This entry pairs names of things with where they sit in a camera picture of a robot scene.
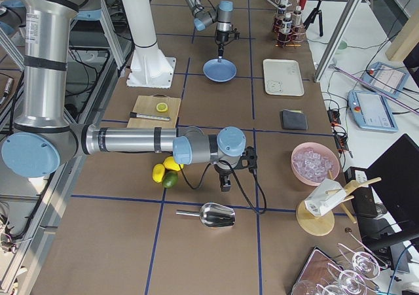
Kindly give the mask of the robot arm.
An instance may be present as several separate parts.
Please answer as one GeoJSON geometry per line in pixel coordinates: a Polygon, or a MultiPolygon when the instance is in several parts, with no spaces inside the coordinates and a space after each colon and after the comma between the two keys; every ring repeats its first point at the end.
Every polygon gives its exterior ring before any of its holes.
{"type": "Polygon", "coordinates": [[[222,0],[217,6],[210,0],[185,0],[194,17],[197,31],[203,31],[210,25],[216,24],[215,43],[217,45],[217,60],[221,62],[227,44],[240,38],[240,32],[233,28],[233,2],[222,0]]]}
{"type": "MultiPolygon", "coordinates": [[[[70,124],[64,118],[67,51],[70,23],[77,16],[97,19],[101,0],[21,0],[26,8],[26,49],[24,56],[24,102],[22,114],[14,119],[15,132],[1,147],[5,165],[27,178],[43,177],[81,154],[95,152],[172,152],[177,164],[209,163],[219,174],[222,191],[230,190],[229,175],[250,166],[252,156],[246,138],[235,127],[206,135],[189,127],[96,128],[70,124]]],[[[134,57],[128,86],[170,88],[175,58],[166,57],[158,47],[149,0],[122,0],[132,33],[134,57]]],[[[233,3],[220,1],[205,10],[199,0],[186,0],[194,26],[202,31],[217,24],[215,42],[218,58],[204,64],[210,80],[226,82],[236,74],[233,63],[223,58],[232,28],[233,3]]]]}

